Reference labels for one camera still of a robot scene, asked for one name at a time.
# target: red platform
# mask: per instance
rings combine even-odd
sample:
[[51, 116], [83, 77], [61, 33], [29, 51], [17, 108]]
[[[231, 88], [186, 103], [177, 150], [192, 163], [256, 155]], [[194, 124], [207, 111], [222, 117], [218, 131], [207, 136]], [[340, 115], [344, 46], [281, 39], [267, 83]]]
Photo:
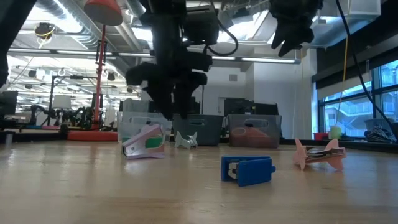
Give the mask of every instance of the red platform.
[[107, 131], [70, 131], [71, 141], [118, 141], [118, 133]]

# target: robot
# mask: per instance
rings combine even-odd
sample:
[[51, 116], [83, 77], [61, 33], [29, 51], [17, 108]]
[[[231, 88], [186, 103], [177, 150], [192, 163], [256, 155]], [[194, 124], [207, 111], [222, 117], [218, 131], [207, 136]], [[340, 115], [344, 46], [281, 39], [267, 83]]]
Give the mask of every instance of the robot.
[[[16, 38], [36, 0], [2, 0], [0, 30], [7, 30], [0, 44], [0, 86], [8, 76], [6, 52]], [[213, 63], [209, 50], [217, 56], [228, 56], [238, 49], [238, 40], [217, 19], [218, 10], [213, 0], [210, 6], [186, 7], [185, 0], [140, 0], [146, 12], [140, 16], [142, 25], [150, 27], [153, 35], [156, 64], [143, 63], [126, 73], [128, 85], [148, 82], [144, 88], [156, 107], [167, 119], [172, 119], [172, 95], [181, 117], [187, 118], [189, 100], [199, 85], [207, 84], [208, 72]], [[282, 48], [279, 56], [300, 48], [303, 42], [314, 38], [310, 28], [312, 18], [323, 7], [323, 0], [270, 0], [270, 13], [277, 19], [272, 48]], [[235, 49], [219, 53], [211, 48], [217, 43], [222, 28], [235, 40]], [[190, 45], [205, 45], [203, 53], [189, 52]]]

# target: gray plastic bin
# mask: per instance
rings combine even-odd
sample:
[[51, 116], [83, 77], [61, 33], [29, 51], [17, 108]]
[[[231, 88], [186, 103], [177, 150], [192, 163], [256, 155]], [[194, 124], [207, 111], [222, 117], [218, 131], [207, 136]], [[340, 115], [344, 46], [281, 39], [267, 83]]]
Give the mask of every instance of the gray plastic bin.
[[279, 147], [281, 116], [230, 114], [228, 123], [231, 146]]
[[188, 115], [188, 119], [183, 120], [179, 114], [173, 118], [174, 136], [177, 131], [183, 138], [188, 135], [198, 133], [197, 142], [199, 146], [217, 146], [220, 142], [223, 116], [212, 115]]

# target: table surface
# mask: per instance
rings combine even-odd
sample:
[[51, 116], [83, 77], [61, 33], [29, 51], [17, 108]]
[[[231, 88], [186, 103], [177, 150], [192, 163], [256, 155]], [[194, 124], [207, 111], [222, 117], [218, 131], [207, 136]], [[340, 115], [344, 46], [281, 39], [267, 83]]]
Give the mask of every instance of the table surface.
[[[396, 223], [398, 156], [348, 150], [345, 171], [301, 171], [294, 149], [168, 148], [165, 159], [126, 161], [116, 143], [0, 146], [5, 223]], [[270, 155], [272, 182], [220, 181], [220, 157]]]

